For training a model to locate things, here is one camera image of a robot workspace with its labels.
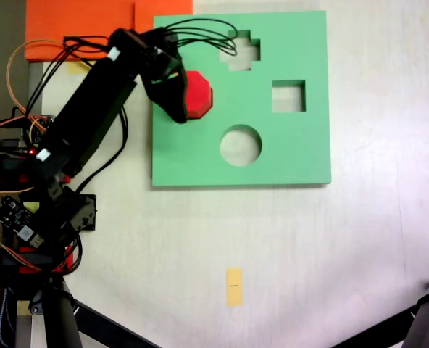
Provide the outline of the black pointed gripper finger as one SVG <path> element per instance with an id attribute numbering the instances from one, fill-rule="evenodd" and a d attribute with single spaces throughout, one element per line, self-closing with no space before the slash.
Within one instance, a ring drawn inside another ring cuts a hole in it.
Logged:
<path id="1" fill-rule="evenodd" d="M 149 74 L 143 74 L 143 85 L 150 100 L 161 107 L 174 122 L 178 124 L 187 122 L 188 83 L 184 68 L 179 68 L 168 77 L 160 79 L 152 79 Z"/>

